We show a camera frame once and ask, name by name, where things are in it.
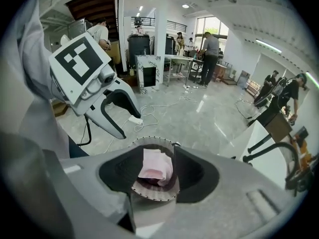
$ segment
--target glossy floor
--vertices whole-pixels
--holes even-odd
[[[143,136],[163,137],[171,141],[177,141],[186,147],[209,151],[217,154],[221,148],[236,138],[247,128],[247,120],[238,112],[235,103],[243,99],[253,101],[253,97],[238,86],[228,86],[224,83],[211,82],[207,89],[194,89],[195,84],[188,82],[190,92],[185,93],[183,82],[171,81],[169,87],[161,85],[160,90],[147,95],[137,94],[140,106],[161,105],[169,107],[155,107],[154,116],[144,116],[145,126],[138,132],[135,124],[127,121],[123,126],[126,139],[114,139],[109,151],[121,149]],[[238,109],[248,117],[255,115],[258,110],[249,103],[238,102]],[[147,108],[144,113],[151,113],[152,108]],[[116,107],[113,104],[106,107],[106,112],[119,125],[130,117],[128,111]],[[76,142],[87,142],[88,134],[85,131],[84,117],[77,117],[72,109],[68,109],[65,115],[57,118],[64,130]],[[96,155],[107,150],[113,137],[90,123],[92,142],[82,148],[89,155]]]

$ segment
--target railing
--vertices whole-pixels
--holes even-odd
[[[131,26],[137,26],[137,25],[155,26],[155,18],[132,17]],[[187,26],[168,20],[166,23],[166,28],[176,30],[177,32],[186,32]]]

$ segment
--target white cable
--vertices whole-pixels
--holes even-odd
[[[144,117],[153,116],[153,118],[156,119],[156,122],[155,122],[155,123],[150,123],[150,124],[147,124],[147,125],[144,125],[144,123],[142,123],[142,125],[136,125],[136,126],[134,127],[134,131],[135,131],[135,132],[139,132],[139,131],[141,131],[144,127],[146,127],[146,126],[149,126],[149,125],[157,125],[157,124],[159,123],[159,120],[153,115],[154,112],[155,112],[155,107],[170,107],[170,106],[174,106],[174,105],[177,105],[178,102],[179,102],[180,100],[182,100],[182,99],[184,99],[184,100],[186,100],[186,101],[189,101],[189,102],[192,102],[192,103],[197,103],[197,101],[196,101],[195,99],[189,98],[189,97],[187,97],[187,96],[184,94],[183,96],[181,96],[181,97],[178,99],[178,101],[177,101],[176,103],[174,103],[174,104],[172,104],[172,105],[144,105],[144,106],[141,108],[141,115],[144,116]],[[150,112],[150,113],[144,112],[144,113],[143,113],[143,111],[144,111],[145,109],[151,108],[151,107],[153,108],[153,111],[152,111],[152,112]],[[128,122],[128,121],[129,121],[129,120],[127,119],[127,120],[123,123],[123,125],[121,126],[121,129],[124,127],[124,125],[125,125],[126,122]],[[113,143],[114,139],[115,139],[115,137],[113,137],[112,141],[110,142],[108,148],[106,149],[106,151],[105,151],[104,153],[108,152],[108,150],[109,150],[111,144]]]

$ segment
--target black tube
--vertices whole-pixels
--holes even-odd
[[[86,117],[85,115],[84,115],[84,118],[85,118],[85,121],[86,121],[86,126],[87,126],[87,128],[88,128],[89,141],[88,141],[88,142],[86,142],[86,143],[78,143],[78,144],[77,144],[78,146],[88,145],[88,144],[90,144],[90,143],[91,143],[91,141],[92,141],[91,128],[90,128],[89,118],[88,118],[88,117]]]
[[[262,151],[257,152],[256,154],[253,154],[250,156],[243,156],[243,162],[248,163],[249,161],[253,160],[254,158],[260,157],[260,156],[264,155],[265,153],[267,153],[275,148],[278,148],[278,147],[284,147],[284,148],[289,149],[293,153],[293,156],[294,156],[294,160],[295,160],[294,167],[293,167],[291,173],[286,177],[286,181],[289,181],[293,177],[293,175],[296,173],[296,171],[298,169],[298,164],[299,164],[298,154],[297,154],[295,148],[289,143],[286,143],[286,142],[274,143],[273,145],[269,146],[266,149],[263,149]]]
[[[266,141],[268,141],[271,138],[271,134],[268,134],[264,139],[256,143],[254,146],[251,148],[248,148],[247,151],[248,153],[252,153],[255,149],[259,148],[261,145],[263,145]]]

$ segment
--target pink cloth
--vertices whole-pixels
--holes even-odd
[[[139,177],[145,179],[158,179],[159,186],[169,183],[173,174],[171,158],[159,149],[144,149],[143,167]]]

